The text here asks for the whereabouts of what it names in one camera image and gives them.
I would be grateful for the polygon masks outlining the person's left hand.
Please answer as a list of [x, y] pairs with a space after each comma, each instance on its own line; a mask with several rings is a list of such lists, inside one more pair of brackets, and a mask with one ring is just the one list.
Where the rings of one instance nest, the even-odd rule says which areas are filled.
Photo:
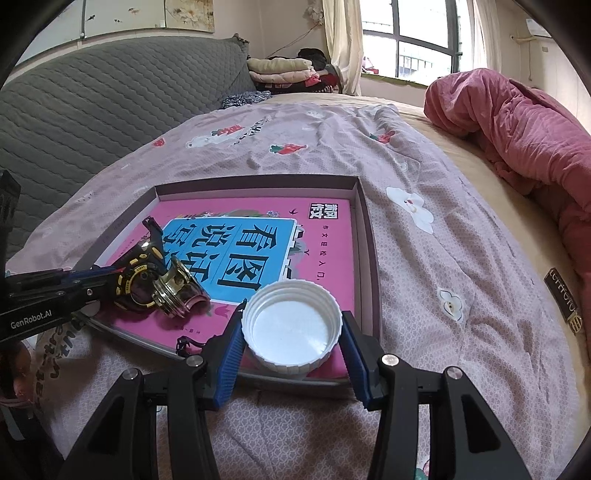
[[1, 347], [1, 402], [7, 406], [28, 406], [33, 400], [31, 355], [17, 342]]

